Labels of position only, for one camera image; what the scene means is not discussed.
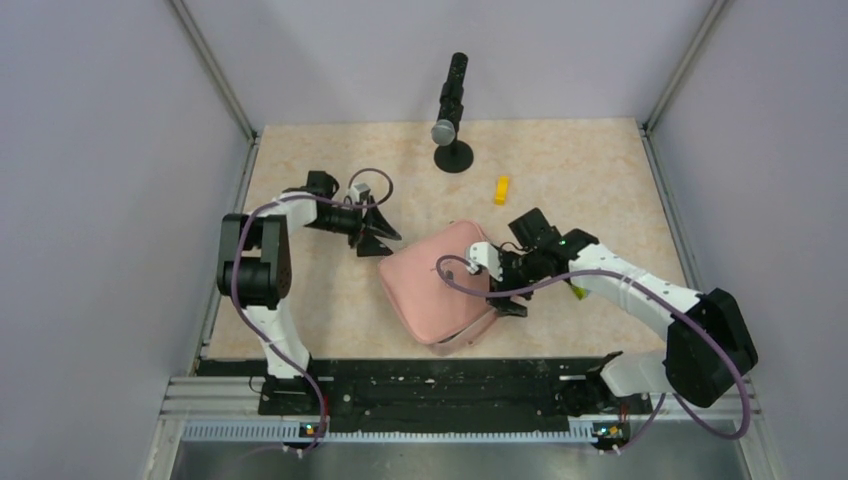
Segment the pink medicine kit case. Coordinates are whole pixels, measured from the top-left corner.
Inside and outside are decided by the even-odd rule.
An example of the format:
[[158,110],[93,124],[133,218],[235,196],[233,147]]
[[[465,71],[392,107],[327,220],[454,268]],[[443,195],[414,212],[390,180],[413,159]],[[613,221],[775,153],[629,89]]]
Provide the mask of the pink medicine kit case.
[[486,239],[479,224],[455,221],[378,264],[380,282],[401,323],[435,355],[470,347],[497,319],[484,298],[450,287],[436,271],[440,257],[463,256],[469,246]]

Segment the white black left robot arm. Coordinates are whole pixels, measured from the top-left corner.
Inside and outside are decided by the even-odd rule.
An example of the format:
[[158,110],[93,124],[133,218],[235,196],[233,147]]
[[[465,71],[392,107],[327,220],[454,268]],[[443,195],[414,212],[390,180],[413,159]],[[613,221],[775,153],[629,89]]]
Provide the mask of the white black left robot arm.
[[392,250],[386,243],[402,238],[379,210],[390,197],[376,199],[365,183],[351,179],[341,185],[328,172],[312,170],[304,185],[284,190],[249,214],[222,219],[217,289],[258,337],[268,375],[288,380],[282,398],[297,413],[317,407],[321,388],[308,372],[311,354],[291,313],[290,237],[302,228],[340,234],[359,257],[387,257]]

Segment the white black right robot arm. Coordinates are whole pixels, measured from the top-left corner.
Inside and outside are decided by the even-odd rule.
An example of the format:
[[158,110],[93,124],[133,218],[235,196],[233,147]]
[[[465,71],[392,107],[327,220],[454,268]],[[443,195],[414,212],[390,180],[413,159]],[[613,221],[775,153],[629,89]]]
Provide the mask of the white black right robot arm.
[[589,404],[612,412],[627,396],[672,393],[702,408],[712,406],[748,374],[759,355],[740,307],[729,292],[703,293],[675,285],[632,264],[584,230],[560,232],[534,208],[509,225],[515,251],[487,242],[467,250],[473,267],[490,276],[488,303],[498,313],[524,317],[545,280],[558,278],[577,294],[603,297],[650,328],[665,346],[616,354],[586,385]]

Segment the colourful toy block stack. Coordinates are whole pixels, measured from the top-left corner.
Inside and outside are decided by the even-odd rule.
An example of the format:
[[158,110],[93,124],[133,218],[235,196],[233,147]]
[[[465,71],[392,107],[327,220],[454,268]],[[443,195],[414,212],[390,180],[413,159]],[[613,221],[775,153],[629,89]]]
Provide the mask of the colourful toy block stack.
[[589,295],[589,291],[582,288],[582,287],[579,287],[579,286],[574,285],[572,283],[569,284],[569,287],[578,300],[584,300]]

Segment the yellow plastic block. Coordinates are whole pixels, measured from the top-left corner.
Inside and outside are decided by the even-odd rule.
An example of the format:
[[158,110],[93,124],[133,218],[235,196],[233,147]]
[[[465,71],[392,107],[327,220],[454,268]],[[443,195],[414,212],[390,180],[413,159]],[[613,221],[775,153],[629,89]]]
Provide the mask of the yellow plastic block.
[[507,200],[510,185],[509,176],[500,176],[497,179],[493,202],[497,206],[504,206]]

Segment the black microphone on stand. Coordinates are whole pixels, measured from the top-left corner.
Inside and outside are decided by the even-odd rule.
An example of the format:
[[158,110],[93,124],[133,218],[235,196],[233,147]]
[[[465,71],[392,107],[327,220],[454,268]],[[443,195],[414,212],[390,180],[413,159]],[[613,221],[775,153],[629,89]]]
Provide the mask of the black microphone on stand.
[[431,128],[431,139],[436,144],[435,165],[446,173],[458,174],[473,164],[472,148],[459,139],[460,122],[464,113],[464,80],[468,57],[463,52],[452,55],[446,80],[439,96],[437,119]]

